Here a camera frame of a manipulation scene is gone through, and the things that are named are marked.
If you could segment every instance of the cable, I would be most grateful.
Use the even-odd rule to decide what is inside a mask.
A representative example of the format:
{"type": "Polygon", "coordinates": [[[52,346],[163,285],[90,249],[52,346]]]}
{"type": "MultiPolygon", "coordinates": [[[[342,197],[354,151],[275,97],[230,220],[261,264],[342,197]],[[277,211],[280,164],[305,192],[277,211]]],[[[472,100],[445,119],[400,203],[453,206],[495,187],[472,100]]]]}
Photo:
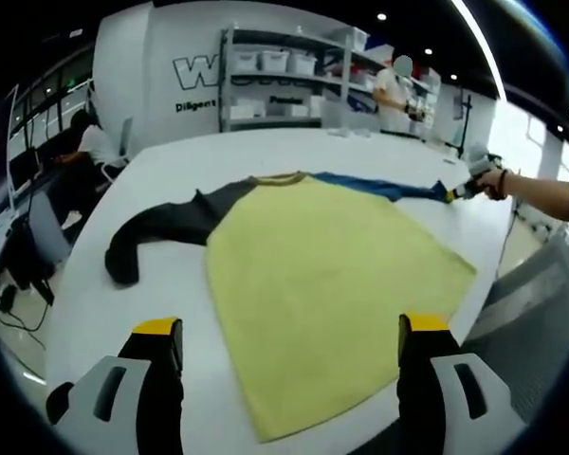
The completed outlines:
{"type": "Polygon", "coordinates": [[[42,326],[43,322],[45,321],[45,317],[46,317],[46,310],[48,310],[48,303],[45,304],[45,311],[43,312],[42,316],[40,317],[40,321],[38,322],[38,324],[36,325],[36,327],[34,327],[33,329],[28,328],[24,322],[21,320],[21,318],[19,318],[17,315],[13,315],[11,312],[8,312],[9,315],[11,315],[13,318],[17,319],[18,321],[21,322],[21,325],[17,325],[17,324],[11,324],[10,322],[6,322],[5,320],[3,320],[2,318],[0,318],[0,322],[7,326],[7,327],[12,327],[13,329],[19,329],[19,330],[24,330],[26,332],[28,332],[29,334],[34,333],[34,332],[38,332],[38,330],[40,329],[40,327],[42,326]]]}
{"type": "Polygon", "coordinates": [[[21,358],[19,357],[19,355],[17,355],[11,348],[10,346],[4,341],[4,339],[2,339],[0,337],[0,342],[4,345],[5,348],[7,348],[7,351],[9,351],[10,355],[12,355],[15,360],[17,360],[17,362],[19,362],[26,370],[29,370],[30,373],[34,374],[35,376],[39,377],[40,379],[42,379],[43,381],[45,380],[43,377],[41,377],[39,374],[37,374],[36,372],[34,372],[29,365],[24,362],[23,360],[21,360],[21,358]]]}
{"type": "Polygon", "coordinates": [[[508,228],[508,233],[505,235],[504,248],[502,249],[502,254],[500,255],[500,261],[498,262],[497,272],[495,273],[495,278],[497,279],[500,278],[500,265],[502,265],[502,260],[504,259],[504,254],[505,254],[505,247],[508,243],[508,240],[510,239],[510,235],[512,234],[512,229],[514,228],[514,224],[516,223],[516,216],[517,216],[517,211],[516,209],[514,209],[512,210],[512,223],[510,223],[510,227],[508,228]]]}
{"type": "Polygon", "coordinates": [[[33,333],[31,333],[30,331],[27,330],[26,324],[23,322],[23,320],[21,318],[19,318],[17,315],[15,315],[11,312],[9,312],[9,316],[11,318],[17,319],[19,322],[21,322],[21,326],[22,326],[21,330],[25,330],[26,332],[28,332],[28,335],[30,337],[32,337],[33,340],[36,341],[40,346],[42,346],[42,349],[44,349],[46,351],[45,344],[42,341],[40,341],[33,333]]]}

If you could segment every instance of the white table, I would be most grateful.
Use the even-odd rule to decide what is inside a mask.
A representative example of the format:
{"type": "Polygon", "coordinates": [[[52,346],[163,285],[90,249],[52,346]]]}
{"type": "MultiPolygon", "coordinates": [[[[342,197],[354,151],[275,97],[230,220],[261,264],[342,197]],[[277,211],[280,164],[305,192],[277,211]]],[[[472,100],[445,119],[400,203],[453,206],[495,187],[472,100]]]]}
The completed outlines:
{"type": "MultiPolygon", "coordinates": [[[[50,316],[47,381],[52,390],[75,382],[105,355],[116,355],[131,329],[146,319],[183,319],[184,451],[196,454],[343,454],[398,416],[395,383],[314,428],[258,444],[205,280],[203,246],[160,242],[139,248],[140,282],[118,290],[103,265],[117,229],[136,213],[167,201],[190,200],[250,175],[328,171],[431,186],[468,178],[421,142],[395,136],[329,136],[325,130],[278,129],[202,136],[142,152],[100,201],[75,244],[50,316]]],[[[495,278],[511,203],[483,195],[452,205],[404,199],[397,203],[478,270],[450,321],[461,341],[495,278]]]]}

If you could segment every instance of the ceiling light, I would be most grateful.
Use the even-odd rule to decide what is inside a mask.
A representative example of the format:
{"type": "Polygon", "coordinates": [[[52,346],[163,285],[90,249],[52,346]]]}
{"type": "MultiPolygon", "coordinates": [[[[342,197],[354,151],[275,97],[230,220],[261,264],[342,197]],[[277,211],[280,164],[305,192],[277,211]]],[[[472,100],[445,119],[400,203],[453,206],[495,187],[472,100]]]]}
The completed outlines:
{"type": "Polygon", "coordinates": [[[466,25],[474,35],[476,42],[481,47],[483,51],[483,55],[485,56],[486,62],[489,65],[489,69],[491,70],[491,75],[493,76],[493,80],[495,81],[495,86],[497,87],[498,94],[500,95],[500,99],[502,101],[506,101],[505,97],[505,90],[504,90],[504,81],[502,81],[502,76],[500,75],[500,70],[495,63],[495,58],[493,57],[493,52],[489,47],[488,42],[486,41],[485,34],[478,26],[476,19],[472,16],[472,13],[464,3],[464,0],[450,0],[451,3],[455,6],[457,11],[462,15],[466,25]]]}
{"type": "Polygon", "coordinates": [[[38,377],[35,374],[23,372],[23,376],[26,377],[27,379],[29,379],[30,381],[34,381],[35,383],[40,384],[41,386],[46,385],[46,381],[44,379],[42,379],[41,377],[38,377]]]}

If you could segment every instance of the white storage box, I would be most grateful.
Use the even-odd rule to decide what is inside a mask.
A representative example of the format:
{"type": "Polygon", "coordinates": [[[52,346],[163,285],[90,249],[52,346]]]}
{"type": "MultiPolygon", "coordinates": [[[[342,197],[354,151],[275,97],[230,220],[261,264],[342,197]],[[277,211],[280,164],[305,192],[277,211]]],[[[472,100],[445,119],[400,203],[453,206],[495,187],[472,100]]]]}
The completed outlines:
{"type": "Polygon", "coordinates": [[[324,97],[320,95],[312,95],[308,100],[309,117],[320,118],[322,117],[322,105],[324,104],[324,97]]]}
{"type": "Polygon", "coordinates": [[[308,117],[309,109],[303,104],[288,104],[284,107],[285,117],[308,117]]]}
{"type": "Polygon", "coordinates": [[[257,71],[257,52],[234,52],[234,72],[257,71]]]}
{"type": "Polygon", "coordinates": [[[255,117],[255,110],[252,105],[244,106],[230,106],[229,107],[229,119],[239,120],[242,118],[253,118],[255,117]]]}
{"type": "Polygon", "coordinates": [[[367,71],[357,71],[350,75],[350,82],[362,85],[369,90],[373,90],[376,86],[376,77],[367,71]]]}
{"type": "Polygon", "coordinates": [[[270,73],[285,73],[288,54],[285,50],[262,50],[259,59],[261,69],[270,73]]]}
{"type": "Polygon", "coordinates": [[[287,70],[289,73],[314,76],[315,66],[316,57],[314,56],[292,53],[288,57],[287,70]]]}
{"type": "Polygon", "coordinates": [[[337,41],[344,46],[346,38],[348,36],[352,36],[352,50],[355,50],[356,52],[362,52],[364,50],[367,46],[367,39],[369,38],[367,33],[356,27],[337,28],[326,33],[324,36],[325,38],[337,41]]]}
{"type": "Polygon", "coordinates": [[[234,106],[251,106],[255,117],[266,116],[266,102],[252,98],[235,98],[232,103],[234,106]]]}

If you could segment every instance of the white wall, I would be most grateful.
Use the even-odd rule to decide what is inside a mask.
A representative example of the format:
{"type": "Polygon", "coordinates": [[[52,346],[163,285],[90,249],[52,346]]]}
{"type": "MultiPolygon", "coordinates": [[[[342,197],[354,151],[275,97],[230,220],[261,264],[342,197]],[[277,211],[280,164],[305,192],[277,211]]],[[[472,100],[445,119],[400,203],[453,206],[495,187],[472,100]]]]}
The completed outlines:
{"type": "MultiPolygon", "coordinates": [[[[438,94],[432,134],[445,141],[457,144],[458,132],[464,127],[464,119],[454,119],[453,99],[459,94],[459,88],[443,83],[438,94]]],[[[496,100],[470,90],[464,90],[464,100],[472,96],[472,109],[466,134],[466,147],[480,144],[488,145],[491,126],[495,117],[496,100]]]]}
{"type": "Polygon", "coordinates": [[[539,178],[556,180],[559,175],[560,159],[562,157],[562,142],[549,131],[546,131],[541,156],[539,178]]]}
{"type": "Polygon", "coordinates": [[[97,39],[93,79],[98,114],[108,134],[118,137],[122,122],[130,116],[135,117],[132,148],[137,150],[216,133],[218,108],[212,101],[218,97],[220,32],[234,22],[239,27],[288,32],[301,26],[312,34],[345,26],[299,9],[234,1],[158,9],[145,4],[107,17],[97,39]],[[186,65],[191,63],[193,71],[188,71],[186,65]],[[205,101],[208,106],[195,111],[175,110],[177,103],[205,101]]]}
{"type": "Polygon", "coordinates": [[[133,117],[129,143],[132,154],[144,146],[145,43],[152,9],[152,4],[147,3],[104,18],[95,44],[93,102],[101,126],[118,144],[122,123],[133,117]]]}

